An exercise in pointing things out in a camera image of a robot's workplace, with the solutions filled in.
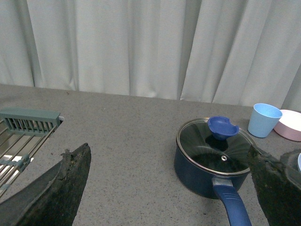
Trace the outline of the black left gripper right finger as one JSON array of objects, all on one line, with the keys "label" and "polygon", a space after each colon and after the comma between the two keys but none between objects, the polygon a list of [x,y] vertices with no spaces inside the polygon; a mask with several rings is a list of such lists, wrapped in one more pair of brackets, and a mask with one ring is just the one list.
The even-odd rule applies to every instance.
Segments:
[{"label": "black left gripper right finger", "polygon": [[280,159],[251,146],[247,154],[258,201],[270,226],[301,224],[301,173],[297,160],[300,149]]}]

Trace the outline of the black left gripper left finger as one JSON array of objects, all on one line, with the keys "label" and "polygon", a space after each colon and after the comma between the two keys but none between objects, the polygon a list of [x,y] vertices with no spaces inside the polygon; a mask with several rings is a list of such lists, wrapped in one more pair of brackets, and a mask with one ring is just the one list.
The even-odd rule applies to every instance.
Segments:
[{"label": "black left gripper left finger", "polygon": [[2,226],[71,226],[87,183],[91,150],[84,143],[0,204]]}]

